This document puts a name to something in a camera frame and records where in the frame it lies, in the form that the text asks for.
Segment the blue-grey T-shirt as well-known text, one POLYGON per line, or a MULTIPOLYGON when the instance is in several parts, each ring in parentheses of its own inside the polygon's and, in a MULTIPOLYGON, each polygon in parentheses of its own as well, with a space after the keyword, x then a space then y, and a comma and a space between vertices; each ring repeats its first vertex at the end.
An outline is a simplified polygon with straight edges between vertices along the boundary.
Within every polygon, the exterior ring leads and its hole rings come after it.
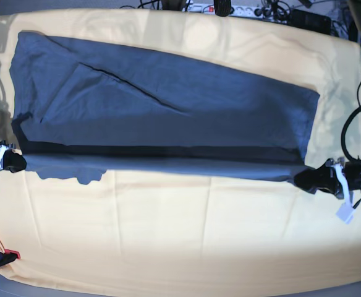
POLYGON ((292 181, 319 94, 183 56, 20 32, 12 128, 39 177, 143 170, 292 181))

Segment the black power adapter box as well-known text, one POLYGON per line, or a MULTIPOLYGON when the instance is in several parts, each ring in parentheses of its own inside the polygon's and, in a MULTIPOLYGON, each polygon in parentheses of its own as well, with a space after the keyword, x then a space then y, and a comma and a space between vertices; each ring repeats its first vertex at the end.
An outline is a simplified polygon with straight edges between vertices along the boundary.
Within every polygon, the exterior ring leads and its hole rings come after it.
POLYGON ((329 17, 294 9, 290 13, 290 25, 326 35, 331 34, 332 21, 329 17))

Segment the yellow table cloth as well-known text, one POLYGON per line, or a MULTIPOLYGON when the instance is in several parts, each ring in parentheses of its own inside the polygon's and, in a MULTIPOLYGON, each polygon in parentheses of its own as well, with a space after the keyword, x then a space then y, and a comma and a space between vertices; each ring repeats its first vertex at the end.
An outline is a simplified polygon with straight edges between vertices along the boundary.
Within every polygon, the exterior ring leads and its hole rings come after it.
MULTIPOLYGON (((0 17, 0 135, 12 136, 9 73, 21 31, 182 54, 320 94, 306 162, 341 154, 361 97, 356 43, 265 22, 145 9, 0 17)), ((0 172, 1 269, 18 283, 110 296, 270 296, 361 280, 361 204, 288 183, 108 171, 98 182, 0 172)))

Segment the white power strip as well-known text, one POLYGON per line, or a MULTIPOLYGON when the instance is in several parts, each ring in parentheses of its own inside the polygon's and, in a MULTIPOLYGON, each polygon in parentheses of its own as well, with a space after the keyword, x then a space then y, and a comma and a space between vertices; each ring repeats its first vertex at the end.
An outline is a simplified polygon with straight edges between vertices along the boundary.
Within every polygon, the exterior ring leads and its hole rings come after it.
MULTIPOLYGON (((183 8, 183 12, 195 12, 208 15, 215 15, 214 4, 199 3, 199 2, 186 2, 187 8, 183 8)), ((241 17, 246 19, 258 20, 274 20, 273 13, 268 8, 258 6, 240 6, 233 5, 230 9, 230 17, 241 17)))

